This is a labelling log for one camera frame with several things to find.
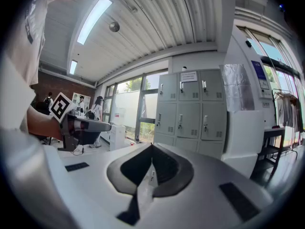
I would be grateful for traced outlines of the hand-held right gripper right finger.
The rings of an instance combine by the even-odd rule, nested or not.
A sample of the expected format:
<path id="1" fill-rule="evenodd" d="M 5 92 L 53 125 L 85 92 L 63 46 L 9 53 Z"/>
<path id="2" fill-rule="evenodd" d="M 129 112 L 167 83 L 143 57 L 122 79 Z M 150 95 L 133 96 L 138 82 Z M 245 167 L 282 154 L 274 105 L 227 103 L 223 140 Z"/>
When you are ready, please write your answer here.
<path id="1" fill-rule="evenodd" d="M 219 188 L 233 183 L 259 211 L 272 202 L 271 195 L 223 161 L 185 149 L 161 144 L 186 158 L 193 166 L 189 185 L 175 196 L 154 198 L 135 225 L 136 229 L 233 229 L 241 226 L 238 215 Z"/>

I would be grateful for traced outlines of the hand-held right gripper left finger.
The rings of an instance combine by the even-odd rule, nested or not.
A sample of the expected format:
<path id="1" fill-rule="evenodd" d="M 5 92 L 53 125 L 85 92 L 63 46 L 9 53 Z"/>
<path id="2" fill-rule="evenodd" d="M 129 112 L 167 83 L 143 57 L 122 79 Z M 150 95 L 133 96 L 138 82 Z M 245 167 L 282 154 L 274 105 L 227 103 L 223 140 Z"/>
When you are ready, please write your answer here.
<path id="1" fill-rule="evenodd" d="M 112 161 L 135 150 L 136 147 L 127 147 L 62 156 L 54 147 L 44 146 L 55 187 L 76 229 L 149 229 L 140 221 L 130 225 L 118 218 L 128 211 L 132 196 L 118 192 L 107 177 L 107 167 Z"/>

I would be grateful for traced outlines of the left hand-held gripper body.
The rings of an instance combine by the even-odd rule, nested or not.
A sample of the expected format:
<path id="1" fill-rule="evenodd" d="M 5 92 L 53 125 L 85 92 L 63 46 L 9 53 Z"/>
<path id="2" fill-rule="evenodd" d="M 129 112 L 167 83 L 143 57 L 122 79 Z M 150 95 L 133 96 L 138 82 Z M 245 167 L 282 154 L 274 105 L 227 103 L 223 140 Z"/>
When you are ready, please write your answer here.
<path id="1" fill-rule="evenodd" d="M 55 98 L 50 114 L 54 117 L 61 129 L 62 150 L 74 150 L 78 145 L 93 144 L 100 132 L 86 132 L 84 124 L 87 120 L 94 120 L 81 116 L 80 109 L 62 92 Z"/>

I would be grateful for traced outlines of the grey metal locker cabinet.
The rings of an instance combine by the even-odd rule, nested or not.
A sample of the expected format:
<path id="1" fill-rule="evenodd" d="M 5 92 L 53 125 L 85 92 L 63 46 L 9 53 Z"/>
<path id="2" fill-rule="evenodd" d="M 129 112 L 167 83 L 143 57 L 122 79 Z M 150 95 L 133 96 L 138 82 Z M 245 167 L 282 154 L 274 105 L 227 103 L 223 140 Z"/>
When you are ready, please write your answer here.
<path id="1" fill-rule="evenodd" d="M 227 127 L 220 69 L 160 76 L 154 142 L 221 159 Z"/>

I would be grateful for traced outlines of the grey locker door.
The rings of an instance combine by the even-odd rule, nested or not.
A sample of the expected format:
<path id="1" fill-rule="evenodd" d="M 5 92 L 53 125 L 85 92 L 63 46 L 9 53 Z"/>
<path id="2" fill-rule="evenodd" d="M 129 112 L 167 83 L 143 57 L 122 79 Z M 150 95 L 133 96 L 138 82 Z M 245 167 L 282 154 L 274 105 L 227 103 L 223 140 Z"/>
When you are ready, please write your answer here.
<path id="1" fill-rule="evenodd" d="M 223 102 L 203 103 L 202 140 L 223 141 L 226 128 L 226 107 Z"/>

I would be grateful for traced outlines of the person's left forearm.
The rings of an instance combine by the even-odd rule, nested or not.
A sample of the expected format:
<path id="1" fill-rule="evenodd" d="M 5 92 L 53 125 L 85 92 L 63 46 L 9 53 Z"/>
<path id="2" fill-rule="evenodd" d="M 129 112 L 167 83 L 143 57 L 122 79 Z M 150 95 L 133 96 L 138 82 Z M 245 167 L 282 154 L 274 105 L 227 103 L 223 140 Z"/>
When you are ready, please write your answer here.
<path id="1" fill-rule="evenodd" d="M 53 137 L 62 141 L 58 121 L 50 115 L 38 112 L 32 106 L 27 110 L 27 127 L 32 134 Z"/>

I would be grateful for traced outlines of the set of black locker keys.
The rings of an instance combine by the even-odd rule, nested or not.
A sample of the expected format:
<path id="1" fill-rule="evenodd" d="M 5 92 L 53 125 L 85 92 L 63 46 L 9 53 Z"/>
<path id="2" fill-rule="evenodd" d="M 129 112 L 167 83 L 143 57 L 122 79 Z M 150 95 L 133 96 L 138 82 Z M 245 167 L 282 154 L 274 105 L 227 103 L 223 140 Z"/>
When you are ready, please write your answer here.
<path id="1" fill-rule="evenodd" d="M 163 135 L 197 138 L 203 90 L 199 80 L 182 83 L 180 79 L 180 74 L 160 77 L 155 132 Z"/>

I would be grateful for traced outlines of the black metal table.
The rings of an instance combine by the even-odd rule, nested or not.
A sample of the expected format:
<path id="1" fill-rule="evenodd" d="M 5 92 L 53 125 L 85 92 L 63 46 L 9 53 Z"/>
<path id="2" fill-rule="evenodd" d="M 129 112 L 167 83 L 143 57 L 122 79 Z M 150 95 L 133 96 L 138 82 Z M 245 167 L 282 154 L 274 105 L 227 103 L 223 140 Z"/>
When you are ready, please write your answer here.
<path id="1" fill-rule="evenodd" d="M 275 126 L 264 131 L 263 144 L 250 176 L 250 179 L 263 187 L 267 187 L 272 180 L 282 154 L 291 151 L 298 152 L 291 147 L 284 146 L 285 128 Z"/>

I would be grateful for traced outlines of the white paper notice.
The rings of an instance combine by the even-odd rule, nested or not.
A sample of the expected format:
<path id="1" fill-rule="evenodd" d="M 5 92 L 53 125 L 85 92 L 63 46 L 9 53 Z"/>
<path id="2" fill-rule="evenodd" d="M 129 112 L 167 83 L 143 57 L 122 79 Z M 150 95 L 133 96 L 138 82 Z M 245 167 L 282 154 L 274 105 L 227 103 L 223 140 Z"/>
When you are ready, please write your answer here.
<path id="1" fill-rule="evenodd" d="M 180 78 L 181 78 L 180 81 L 182 83 L 198 81 L 198 79 L 197 79 L 197 72 L 196 71 L 193 71 L 193 72 L 182 72 L 182 73 L 180 73 Z"/>

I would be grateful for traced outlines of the silver foil sheet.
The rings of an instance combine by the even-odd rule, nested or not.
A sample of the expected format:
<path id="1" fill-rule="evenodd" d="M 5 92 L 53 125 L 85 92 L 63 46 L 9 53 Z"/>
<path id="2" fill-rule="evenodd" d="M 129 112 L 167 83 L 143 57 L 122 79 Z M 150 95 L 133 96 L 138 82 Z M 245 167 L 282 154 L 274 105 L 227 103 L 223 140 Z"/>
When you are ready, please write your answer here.
<path id="1" fill-rule="evenodd" d="M 244 65 L 224 64 L 219 65 L 219 68 L 224 82 L 227 110 L 229 112 L 254 110 L 251 84 Z"/>

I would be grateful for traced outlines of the row of hanging pale garments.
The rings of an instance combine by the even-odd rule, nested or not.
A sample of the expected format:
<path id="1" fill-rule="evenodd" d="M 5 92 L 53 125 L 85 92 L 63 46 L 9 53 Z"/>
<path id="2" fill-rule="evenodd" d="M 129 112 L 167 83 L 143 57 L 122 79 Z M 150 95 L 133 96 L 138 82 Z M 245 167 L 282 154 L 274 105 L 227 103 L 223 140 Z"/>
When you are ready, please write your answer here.
<path id="1" fill-rule="evenodd" d="M 274 103 L 277 110 L 277 124 L 288 126 L 295 132 L 303 132 L 301 104 L 298 98 L 290 93 L 276 92 Z"/>

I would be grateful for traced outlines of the black clothes rack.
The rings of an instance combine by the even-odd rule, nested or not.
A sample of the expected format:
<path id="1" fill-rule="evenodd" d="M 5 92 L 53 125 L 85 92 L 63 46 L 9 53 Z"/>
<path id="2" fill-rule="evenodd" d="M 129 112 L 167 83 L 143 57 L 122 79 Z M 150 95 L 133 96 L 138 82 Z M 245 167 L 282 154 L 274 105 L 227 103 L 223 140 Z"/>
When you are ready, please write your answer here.
<path id="1" fill-rule="evenodd" d="M 276 122 L 276 125 L 277 126 L 280 126 L 280 127 L 283 127 L 284 129 L 286 128 L 286 127 L 288 127 L 288 126 L 282 126 L 282 125 L 278 125 L 277 124 L 277 110 L 276 110 L 276 105 L 275 105 L 275 100 L 274 100 L 274 94 L 276 93 L 276 92 L 283 92 L 283 93 L 290 93 L 290 94 L 292 94 L 289 90 L 282 90 L 282 89 L 279 89 L 279 88 L 274 88 L 273 90 L 272 90 L 272 95 L 273 95 L 273 104 L 274 104 L 274 109 L 275 109 L 275 122 Z M 304 132 L 304 129 L 303 129 L 303 132 L 302 133 L 300 133 L 300 132 L 295 132 L 294 131 L 294 129 L 293 128 L 291 128 L 292 129 L 292 141 L 291 141 L 291 144 L 289 144 L 288 146 L 283 146 L 283 151 L 285 152 L 285 153 L 287 153 L 288 151 L 291 151 L 291 152 L 294 152 L 294 153 L 296 153 L 296 159 L 297 159 L 297 155 L 298 155 L 298 153 L 297 153 L 297 151 L 296 151 L 296 145 L 297 144 L 300 144 L 300 138 L 301 138 L 301 134 Z"/>

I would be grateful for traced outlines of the white kiosk machine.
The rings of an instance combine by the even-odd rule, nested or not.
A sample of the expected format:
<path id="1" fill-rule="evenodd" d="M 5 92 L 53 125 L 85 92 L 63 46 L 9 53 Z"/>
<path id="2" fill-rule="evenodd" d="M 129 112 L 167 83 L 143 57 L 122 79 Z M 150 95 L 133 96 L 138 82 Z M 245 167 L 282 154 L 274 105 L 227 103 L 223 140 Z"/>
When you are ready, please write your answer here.
<path id="1" fill-rule="evenodd" d="M 305 139 L 305 88 L 302 85 L 301 74 L 293 62 L 288 50 L 281 40 L 247 27 L 238 28 L 252 44 L 255 52 L 261 58 L 271 89 L 289 90 L 301 102 L 304 132 L 300 143 Z M 291 144 L 292 129 L 285 128 L 284 146 Z"/>

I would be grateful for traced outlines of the white wall poster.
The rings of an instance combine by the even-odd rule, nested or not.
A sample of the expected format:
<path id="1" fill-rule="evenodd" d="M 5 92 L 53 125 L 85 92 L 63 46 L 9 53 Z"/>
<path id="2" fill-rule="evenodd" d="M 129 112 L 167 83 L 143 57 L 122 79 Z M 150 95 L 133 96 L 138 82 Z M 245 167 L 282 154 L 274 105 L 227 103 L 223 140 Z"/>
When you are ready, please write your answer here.
<path id="1" fill-rule="evenodd" d="M 81 116 L 86 116 L 90 109 L 90 96 L 73 93 L 72 102 L 80 109 Z"/>

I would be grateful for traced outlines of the white wall notice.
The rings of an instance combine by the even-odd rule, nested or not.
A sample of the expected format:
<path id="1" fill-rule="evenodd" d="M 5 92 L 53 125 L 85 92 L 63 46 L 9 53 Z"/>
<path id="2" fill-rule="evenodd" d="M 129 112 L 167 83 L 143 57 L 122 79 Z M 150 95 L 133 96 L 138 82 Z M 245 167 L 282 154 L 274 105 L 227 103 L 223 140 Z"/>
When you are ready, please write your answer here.
<path id="1" fill-rule="evenodd" d="M 267 80 L 258 79 L 260 85 L 260 94 L 262 98 L 270 99 L 270 89 Z"/>

